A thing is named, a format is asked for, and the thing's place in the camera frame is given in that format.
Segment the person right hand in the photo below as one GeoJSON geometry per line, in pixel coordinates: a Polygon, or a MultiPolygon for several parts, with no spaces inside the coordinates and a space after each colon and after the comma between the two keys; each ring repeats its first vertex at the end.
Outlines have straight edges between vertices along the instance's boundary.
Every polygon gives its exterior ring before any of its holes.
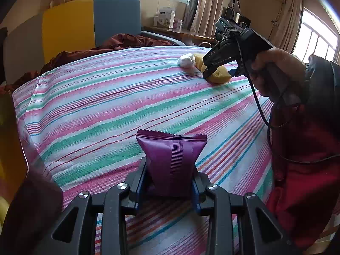
{"type": "Polygon", "coordinates": [[[269,97],[270,101],[274,102],[274,96],[260,73],[268,63],[273,63],[289,77],[294,92],[299,96],[301,102],[306,104],[308,101],[308,89],[305,88],[305,63],[292,54],[276,47],[260,52],[257,54],[255,61],[251,63],[251,68],[254,72],[249,76],[261,96],[269,97]]]}

